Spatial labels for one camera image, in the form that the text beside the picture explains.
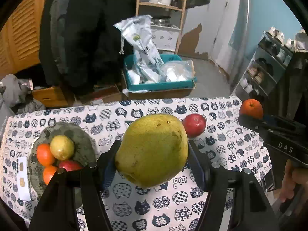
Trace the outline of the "person's right hand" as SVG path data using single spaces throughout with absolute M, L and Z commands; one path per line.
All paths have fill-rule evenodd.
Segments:
M 307 190 L 307 181 L 307 168 L 295 167 L 291 160 L 287 160 L 279 195 L 280 201 L 285 202 L 287 199 L 291 200 L 294 197 L 296 184 L 304 186 Z

